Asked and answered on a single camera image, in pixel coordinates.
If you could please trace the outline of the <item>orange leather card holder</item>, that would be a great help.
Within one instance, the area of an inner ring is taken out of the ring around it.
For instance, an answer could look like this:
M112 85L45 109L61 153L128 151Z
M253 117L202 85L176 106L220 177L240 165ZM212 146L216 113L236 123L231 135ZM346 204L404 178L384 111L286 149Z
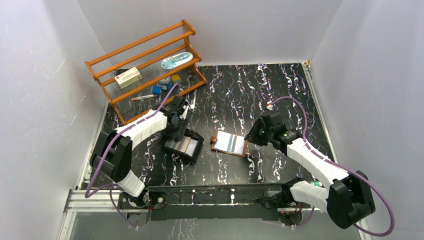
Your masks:
M244 136L217 130L210 137L211 149L228 155L245 157L247 153L247 141Z

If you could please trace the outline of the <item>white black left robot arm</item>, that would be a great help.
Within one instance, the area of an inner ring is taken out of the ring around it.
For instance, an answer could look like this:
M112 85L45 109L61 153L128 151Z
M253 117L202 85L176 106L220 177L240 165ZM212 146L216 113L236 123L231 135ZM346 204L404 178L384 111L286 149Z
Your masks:
M103 174L130 195L129 200L135 207L147 206L150 198L144 191L145 184L131 169L133 150L159 132L182 138L194 106L175 96L170 103L156 105L132 123L110 132L101 131L89 160L94 169L89 186L93 186L98 174Z

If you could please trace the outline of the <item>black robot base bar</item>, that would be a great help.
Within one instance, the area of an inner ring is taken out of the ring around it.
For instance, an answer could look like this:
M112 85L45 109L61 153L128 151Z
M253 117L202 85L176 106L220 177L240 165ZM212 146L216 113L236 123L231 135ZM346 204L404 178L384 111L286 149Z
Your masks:
M281 183L150 186L137 198L119 195L118 207L151 221L174 219L279 220L299 210Z

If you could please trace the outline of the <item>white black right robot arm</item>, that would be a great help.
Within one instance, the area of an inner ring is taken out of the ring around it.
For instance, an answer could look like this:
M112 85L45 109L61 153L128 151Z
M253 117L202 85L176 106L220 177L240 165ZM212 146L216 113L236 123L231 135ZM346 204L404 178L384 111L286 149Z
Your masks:
M245 141L272 146L302 165L320 182L315 186L296 177L281 186L278 198L288 207L306 203L327 213L341 229L347 229L376 211L372 191L366 184L367 176L361 171L349 173L317 156L307 147L300 131L289 129L277 110L268 110L257 119Z

